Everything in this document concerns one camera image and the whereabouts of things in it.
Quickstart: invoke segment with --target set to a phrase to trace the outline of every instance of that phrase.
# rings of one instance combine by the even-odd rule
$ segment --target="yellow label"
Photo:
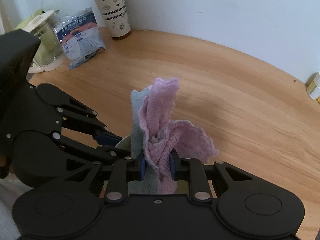
[[[308,94],[312,94],[312,92],[317,88],[315,81],[313,80],[311,84],[307,88]]]

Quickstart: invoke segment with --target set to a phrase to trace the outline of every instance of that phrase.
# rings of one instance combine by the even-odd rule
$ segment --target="white bottle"
[[[317,73],[313,81],[307,87],[307,93],[311,99],[320,97],[320,72]]]

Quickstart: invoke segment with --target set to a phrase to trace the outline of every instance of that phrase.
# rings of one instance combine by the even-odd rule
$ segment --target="travel mug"
[[[124,0],[94,0],[113,40],[122,40],[131,33],[127,8]]]

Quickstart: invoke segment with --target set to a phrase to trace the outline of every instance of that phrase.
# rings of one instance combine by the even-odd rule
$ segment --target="small white container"
[[[313,81],[307,87],[307,93],[311,99],[320,97],[320,72],[317,73]]]
[[[94,0],[99,8],[113,40],[122,40],[131,33],[124,0]]]

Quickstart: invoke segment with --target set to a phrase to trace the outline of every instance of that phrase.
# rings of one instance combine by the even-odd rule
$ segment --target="wood grain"
[[[194,38],[133,31],[80,67],[68,63],[36,74],[31,83],[51,83],[98,112],[110,130],[131,130],[130,92],[156,77],[178,77],[174,119],[204,128],[220,150],[217,159],[295,193],[305,219],[297,233],[314,240],[320,226],[320,105],[305,85],[241,52]],[[64,131],[88,145],[88,136]]]

